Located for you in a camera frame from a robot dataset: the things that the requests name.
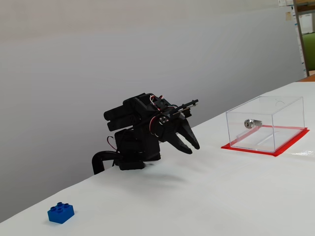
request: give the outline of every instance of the gray wall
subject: gray wall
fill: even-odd
[[[199,99],[194,126],[302,79],[289,10],[1,43],[0,221],[90,177],[110,149],[103,112],[126,98]]]

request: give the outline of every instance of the white wall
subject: white wall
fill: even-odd
[[[303,78],[294,23],[285,21],[289,8],[224,8],[220,15],[217,7],[216,15],[207,15],[214,10],[205,0],[137,0],[138,7],[154,6],[139,16],[124,8],[129,1],[119,2],[124,4],[99,9],[120,20],[106,22],[109,27],[80,22],[82,27],[61,33],[84,16],[71,8],[66,16],[72,23],[62,29],[29,23],[19,31],[9,26],[18,25],[12,20],[3,33],[2,25],[0,221],[91,176],[92,156],[110,149],[103,112],[126,98],[152,92],[175,104],[199,99],[189,118],[194,126]],[[248,5],[245,10],[257,8]]]

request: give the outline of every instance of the red wire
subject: red wire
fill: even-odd
[[[116,148],[114,148],[114,147],[113,147],[113,146],[109,143],[108,138],[112,138],[112,139],[114,139],[114,137],[113,137],[113,136],[108,136],[108,137],[107,137],[107,142],[108,142],[109,146],[111,146],[113,149],[117,150]]]

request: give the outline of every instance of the green object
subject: green object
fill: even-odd
[[[315,33],[303,35],[305,59],[309,70],[315,70]]]

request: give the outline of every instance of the red mat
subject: red mat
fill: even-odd
[[[290,129],[300,129],[299,127],[280,127],[280,126],[276,126],[277,128],[290,128]],[[252,134],[253,132],[248,132],[247,134],[245,134],[241,139],[244,139],[246,137],[248,137],[250,134]],[[275,152],[266,152],[266,151],[255,151],[255,150],[249,150],[249,149],[242,149],[242,148],[236,148],[236,147],[231,147],[230,143],[228,143],[227,145],[222,146],[222,149],[229,149],[229,150],[235,150],[235,151],[245,151],[245,152],[252,152],[252,153],[260,153],[260,154],[266,154],[266,155],[271,155],[271,156],[279,156],[281,153],[283,153],[284,151],[286,151],[289,147],[291,147],[293,144],[295,144],[298,140],[300,140],[304,135],[306,135],[309,132],[309,129],[304,128],[300,133],[298,133],[297,135],[295,135],[292,139],[290,139],[289,141],[287,141],[285,144],[283,144],[280,148],[278,148]]]

